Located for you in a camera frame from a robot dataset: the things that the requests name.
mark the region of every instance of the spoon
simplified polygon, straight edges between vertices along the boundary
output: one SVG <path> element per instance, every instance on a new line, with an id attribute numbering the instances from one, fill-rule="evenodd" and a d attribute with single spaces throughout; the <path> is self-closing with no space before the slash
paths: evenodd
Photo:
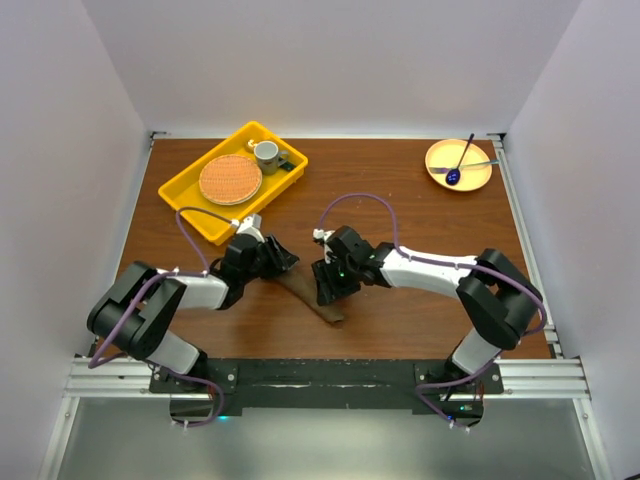
<path id="1" fill-rule="evenodd" d="M 497 165 L 498 160 L 489 160 L 488 162 L 480 162 L 480 163 L 465 163 L 464 165 L 460 165 L 460 170 L 467 167 L 483 167 L 485 165 Z M 451 170 L 451 167 L 429 167 L 429 171 L 431 173 L 447 173 Z"/>
<path id="2" fill-rule="evenodd" d="M 451 170 L 449 170 L 449 173 L 447 173 L 447 177 L 445 179 L 447 185 L 453 186 L 460 181 L 460 165 L 462 164 L 462 160 L 464 160 L 464 156 L 467 154 L 467 150 L 469 149 L 469 145 L 471 145 L 474 136 L 475 135 L 473 133 L 469 135 L 469 140 L 467 140 L 467 144 L 464 146 L 464 151 L 462 152 L 462 156 L 460 157 L 458 165 L 456 165 L 456 168 L 452 168 Z"/>

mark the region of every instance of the black mounting plate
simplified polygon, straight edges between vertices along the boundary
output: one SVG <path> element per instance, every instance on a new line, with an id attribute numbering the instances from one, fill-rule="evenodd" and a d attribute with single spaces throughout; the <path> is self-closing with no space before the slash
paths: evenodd
<path id="1" fill-rule="evenodd" d="M 209 359 L 208 365 L 211 380 L 225 393 L 223 414 L 227 416 L 242 415 L 244 408 L 404 409 L 421 415 L 433 412 L 417 397 L 415 387 L 430 381 L 430 372 L 442 371 L 444 360 L 218 358 Z M 492 365 L 476 382 L 483 383 L 485 394 L 504 391 L 498 365 Z M 453 393 L 473 395 L 476 382 L 456 387 Z M 151 380 L 149 391 L 185 393 L 184 387 L 161 375 L 160 380 Z M 204 387 L 187 391 L 205 393 Z M 482 415 L 480 401 L 441 401 L 446 391 L 424 394 L 457 419 Z M 183 411 L 185 403 L 195 407 L 195 403 L 202 406 L 209 401 L 173 400 L 172 405 L 174 402 Z"/>

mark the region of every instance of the yellow tray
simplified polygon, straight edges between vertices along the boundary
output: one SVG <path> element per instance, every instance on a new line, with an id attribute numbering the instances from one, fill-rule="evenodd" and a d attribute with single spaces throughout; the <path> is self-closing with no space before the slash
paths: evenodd
<path id="1" fill-rule="evenodd" d="M 286 172 L 280 168 L 273 175 L 265 175 L 258 192 L 246 202 L 238 205 L 216 205 L 211 203 L 200 193 L 200 187 L 198 185 L 200 172 L 207 163 L 220 155 L 238 154 L 255 160 L 253 153 L 246 147 L 249 140 L 253 140 L 254 142 L 271 140 L 275 142 L 281 150 L 289 152 L 288 160 L 295 165 L 295 168 L 290 172 Z M 174 210 L 187 206 L 200 207 L 230 219 L 237 218 L 238 220 L 242 220 L 247 215 L 258 213 L 287 187 L 292 185 L 293 182 L 302 176 L 308 163 L 309 160 L 307 157 L 277 135 L 267 130 L 258 122 L 249 122 L 162 185 L 158 189 L 158 194 Z M 234 228 L 229 224 L 202 213 L 184 212 L 182 213 L 182 217 L 193 225 L 204 238 L 216 245 L 224 243 L 234 232 Z"/>

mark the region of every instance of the wooden surface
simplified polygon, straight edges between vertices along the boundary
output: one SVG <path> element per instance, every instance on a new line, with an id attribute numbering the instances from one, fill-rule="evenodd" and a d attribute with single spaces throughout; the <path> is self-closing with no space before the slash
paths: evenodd
<path id="1" fill-rule="evenodd" d="M 158 196 L 160 185 L 213 148 L 217 140 L 158 140 L 145 174 L 120 269 L 134 260 L 158 268 L 201 264 L 175 225 L 174 213 Z M 322 257 L 311 241 L 325 207 L 339 195 L 363 191 L 389 200 L 399 218 L 400 243 L 445 255 L 502 250 L 525 268 L 500 170 L 479 191 L 456 193 L 438 186 L 424 167 L 429 140 L 303 140 L 291 145 L 309 157 L 304 176 L 260 214 L 273 233 L 310 264 Z M 476 142 L 495 158 L 488 141 Z M 386 210 L 368 199 L 349 200 L 329 215 L 326 228 L 354 227 L 373 245 L 391 241 Z M 224 251 L 189 231 L 212 260 Z M 221 357 L 443 358 L 471 328 L 461 304 L 413 289 L 363 287 L 340 302 L 346 321 L 330 326 L 282 287 L 256 280 L 227 311 L 179 312 L 171 329 Z M 544 336 L 527 338 L 510 358 L 548 358 Z"/>

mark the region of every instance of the white wall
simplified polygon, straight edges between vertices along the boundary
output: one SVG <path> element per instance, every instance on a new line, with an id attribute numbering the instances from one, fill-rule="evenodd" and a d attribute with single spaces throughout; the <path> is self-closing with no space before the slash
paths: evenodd
<path id="1" fill-rule="evenodd" d="M 579 0 L 84 0 L 145 125 L 506 131 Z"/>
<path id="2" fill-rule="evenodd" d="M 507 136 L 565 353 L 616 478 L 640 472 L 640 2 L 585 0 Z"/>
<path id="3" fill-rule="evenodd" d="M 79 0 L 0 16 L 0 478 L 35 478 L 112 280 L 142 123 Z"/>

